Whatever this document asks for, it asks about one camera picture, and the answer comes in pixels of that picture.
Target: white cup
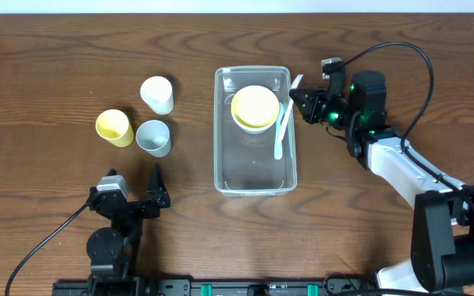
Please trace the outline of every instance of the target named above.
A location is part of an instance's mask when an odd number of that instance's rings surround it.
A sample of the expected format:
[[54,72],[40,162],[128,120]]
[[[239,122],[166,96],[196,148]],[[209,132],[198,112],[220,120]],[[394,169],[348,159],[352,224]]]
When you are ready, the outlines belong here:
[[162,76],[153,76],[140,87],[140,96],[157,114],[166,115],[173,110],[173,88],[171,82]]
[[170,130],[160,120],[144,122],[137,130],[137,144],[155,157],[164,157],[171,151]]

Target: clear plastic container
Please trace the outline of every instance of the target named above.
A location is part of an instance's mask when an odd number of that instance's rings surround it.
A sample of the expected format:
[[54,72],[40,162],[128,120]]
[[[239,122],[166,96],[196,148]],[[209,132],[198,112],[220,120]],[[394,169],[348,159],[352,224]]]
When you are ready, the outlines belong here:
[[245,86],[264,86],[288,105],[290,72],[285,67],[223,67],[215,72],[213,156],[215,188],[227,197],[284,195],[297,186],[294,116],[282,142],[283,156],[273,157],[276,126],[254,135],[231,117],[231,100]]

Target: cup rim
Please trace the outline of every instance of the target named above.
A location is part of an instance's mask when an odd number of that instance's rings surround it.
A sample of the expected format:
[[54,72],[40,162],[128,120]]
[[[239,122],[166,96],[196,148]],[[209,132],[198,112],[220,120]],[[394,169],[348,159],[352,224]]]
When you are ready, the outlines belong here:
[[[157,100],[156,102],[148,102],[145,98],[144,98],[144,95],[142,94],[142,89],[144,87],[144,85],[148,84],[149,80],[161,80],[162,82],[164,82],[164,84],[162,84],[162,86],[165,87],[165,90],[166,90],[166,95],[165,95],[165,100],[161,101],[161,100]],[[140,86],[140,96],[142,97],[142,100],[146,103],[146,104],[149,104],[150,107],[151,105],[154,105],[154,106],[160,106],[162,104],[166,104],[170,98],[171,98],[171,95],[173,94],[173,86],[171,85],[171,81],[163,76],[152,76],[152,77],[149,77],[147,79],[144,80],[144,82],[142,83],[142,85]]]
[[[107,136],[103,136],[101,134],[101,132],[98,130],[98,121],[100,120],[100,117],[102,116],[105,116],[106,113],[119,113],[122,115],[123,119],[125,119],[127,121],[128,124],[126,124],[125,126],[125,130],[122,131],[122,133],[120,134],[120,136],[117,136],[117,137],[114,137],[114,138],[110,138],[110,137],[107,137]],[[98,134],[98,136],[101,136],[102,138],[104,138],[105,140],[117,140],[119,138],[121,138],[122,136],[125,136],[125,134],[128,132],[129,130],[129,126],[130,126],[130,123],[129,123],[129,118],[127,116],[127,114],[125,114],[124,112],[118,110],[118,109],[107,109],[105,110],[104,112],[100,113],[100,115],[98,115],[98,117],[96,118],[96,121],[95,121],[95,129],[96,129],[96,133]]]
[[[167,131],[168,136],[167,136],[167,139],[165,139],[165,143],[162,144],[162,146],[160,146],[160,147],[158,147],[158,148],[155,148],[155,149],[146,149],[146,148],[142,147],[142,145],[140,145],[140,142],[138,141],[138,132],[142,129],[142,127],[143,127],[146,123],[149,124],[149,123],[153,123],[153,122],[163,124],[163,125],[165,126],[165,129],[166,129],[166,131]],[[161,149],[162,147],[166,146],[166,145],[168,144],[168,142],[170,141],[170,139],[171,139],[170,128],[168,127],[167,124],[163,123],[163,122],[160,121],[160,120],[156,120],[156,119],[149,120],[149,121],[146,121],[146,122],[144,122],[143,124],[141,124],[140,127],[138,127],[138,129],[137,129],[137,134],[135,135],[135,139],[137,140],[138,146],[139,146],[140,148],[142,148],[143,150],[145,150],[145,151],[156,151],[156,150],[159,150],[159,149]]]

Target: yellow cup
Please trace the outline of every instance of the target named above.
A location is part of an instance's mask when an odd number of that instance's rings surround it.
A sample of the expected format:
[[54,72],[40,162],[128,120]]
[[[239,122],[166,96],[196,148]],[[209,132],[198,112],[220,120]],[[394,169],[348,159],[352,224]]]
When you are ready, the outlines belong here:
[[120,110],[107,110],[96,119],[98,135],[117,147],[125,147],[134,139],[128,116]]

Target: yellow bowl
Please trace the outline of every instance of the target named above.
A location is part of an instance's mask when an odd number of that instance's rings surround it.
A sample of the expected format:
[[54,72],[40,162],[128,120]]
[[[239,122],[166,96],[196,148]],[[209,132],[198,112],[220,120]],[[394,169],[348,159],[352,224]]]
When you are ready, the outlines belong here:
[[260,133],[271,127],[279,114],[279,100],[263,86],[246,86],[231,101],[231,116],[249,133]]

